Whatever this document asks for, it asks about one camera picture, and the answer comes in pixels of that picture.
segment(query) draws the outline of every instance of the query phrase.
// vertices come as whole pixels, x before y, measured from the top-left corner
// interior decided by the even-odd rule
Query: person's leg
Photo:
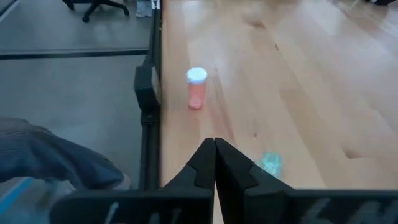
[[[25,120],[0,118],[0,182],[14,177],[69,180],[78,190],[125,185],[123,173],[101,154]]]

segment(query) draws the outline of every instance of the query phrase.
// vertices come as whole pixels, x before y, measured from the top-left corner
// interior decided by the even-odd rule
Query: orange pill bottle
[[[206,96],[206,79],[207,72],[203,68],[196,67],[187,71],[188,105],[193,110],[198,110],[203,106]]]

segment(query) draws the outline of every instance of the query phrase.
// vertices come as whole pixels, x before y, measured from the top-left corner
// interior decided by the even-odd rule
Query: wood grain
[[[165,0],[163,10],[163,184],[217,136],[252,160],[280,153],[296,188],[398,187],[398,4]],[[187,105],[196,66],[209,73],[200,111]]]

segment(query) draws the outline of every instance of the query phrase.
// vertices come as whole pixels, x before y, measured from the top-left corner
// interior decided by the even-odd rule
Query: chair wheel
[[[68,6],[68,8],[69,8],[71,11],[74,11],[74,10],[75,10],[75,5],[74,5],[74,4],[68,4],[67,6]]]
[[[85,22],[85,23],[88,23],[90,21],[90,18],[89,17],[83,17],[82,21]]]
[[[125,16],[130,16],[130,12],[128,9],[123,9]]]

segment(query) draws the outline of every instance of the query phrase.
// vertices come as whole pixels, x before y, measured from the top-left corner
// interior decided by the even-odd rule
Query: chair base
[[[62,0],[70,10],[75,10],[75,5],[74,4],[80,4],[80,3],[91,3],[91,6],[87,9],[83,16],[83,22],[87,23],[90,21],[90,15],[94,12],[94,10],[100,6],[101,4],[107,5],[107,6],[113,6],[117,7],[120,9],[123,9],[124,15],[125,16],[130,16],[130,12],[127,9],[127,7],[123,4],[111,1],[111,0]]]

